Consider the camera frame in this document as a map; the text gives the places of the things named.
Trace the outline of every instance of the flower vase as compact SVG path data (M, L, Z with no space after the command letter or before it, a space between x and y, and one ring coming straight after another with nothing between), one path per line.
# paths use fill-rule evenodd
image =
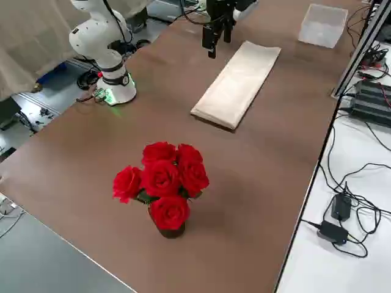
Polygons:
M177 230L172 230L172 229L160 229L155 221L153 220L153 218L151 217L152 219L152 222L155 224L156 228L158 229L158 231L160 232L160 234L165 237L165 238L168 238L168 239L175 239L175 238L178 238L180 236L183 235L183 233L185 233L185 229L186 229L186 222L183 222L183 224L181 225L181 227L179 227L179 229Z

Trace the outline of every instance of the table surface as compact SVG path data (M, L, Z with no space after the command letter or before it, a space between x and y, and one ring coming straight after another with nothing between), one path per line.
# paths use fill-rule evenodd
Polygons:
M177 21L128 61L134 101L69 108L0 165L0 192L138 292L271 292L351 50L346 34L333 50L297 41L311 2L261 3L214 60L202 27ZM230 133L189 112L244 40L282 51ZM115 174L160 140L197 147L211 182L174 241L145 206L111 198Z
M391 49L390 45L382 44L381 49ZM391 66L390 54L386 62ZM366 73L380 76L376 70L367 70ZM348 88L360 79L353 77ZM391 77L381 80L385 85L391 85ZM348 106L345 97L342 107ZM330 156L330 167L334 177L339 182L349 172L360 169L368 162L391 166L391 154L383 148L372 135L367 126L359 120L342 117L334 122L336 130L335 146ZM391 129L371 124L375 134L381 141L391 147ZM332 136L327 141L327 148L321 160L322 166L327 166L327 153L332 143ZM363 195L377 207L391 211L391 171L386 168L368 167L348 179L349 188L356 194ZM314 177L314 185L308 194L309 200L305 206L302 218L311 222L322 220L323 212L327 208L333 191L327 187L322 171L319 169ZM372 229L373 214L361 218L363 225ZM327 213L326 220L337 224ZM344 223L344 227L358 239L363 238L359 229L356 213ZM308 224L301 222L294 237L286 266L282 272L277 293L302 292L385 292L391 285L389 266L391 255L389 244L391 242L391 217L383 215L377 232L368 237L365 246L368 257L357 259L344 255L333 246L316 235L316 230ZM361 255L363 250L354 244L347 244L341 249Z

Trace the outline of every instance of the red wire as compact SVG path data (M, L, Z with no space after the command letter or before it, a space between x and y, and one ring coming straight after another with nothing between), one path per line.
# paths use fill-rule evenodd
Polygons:
M386 92L384 91L383 85L382 85L380 82L379 82L379 85L380 85L380 88L381 88L381 91L382 91L382 93L383 93L383 97L384 97L386 103L387 103L387 104L389 105L389 107L391 108L391 103L390 103L389 99L387 98L387 95L386 95Z

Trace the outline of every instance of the brown table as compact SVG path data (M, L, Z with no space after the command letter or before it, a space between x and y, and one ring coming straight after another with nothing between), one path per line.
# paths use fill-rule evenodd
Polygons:
M346 34L334 49L296 40L311 2L261 1L215 60L202 27L177 21L128 61L134 101L73 105L0 165L0 191L138 292L271 292L351 51ZM233 134L189 112L243 40L282 51ZM111 198L115 174L159 140L196 146L211 182L176 240Z

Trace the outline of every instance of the folded towel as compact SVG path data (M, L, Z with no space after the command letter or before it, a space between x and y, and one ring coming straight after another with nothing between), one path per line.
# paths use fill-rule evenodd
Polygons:
M235 129L268 77L280 51L280 48L244 42L191 113Z

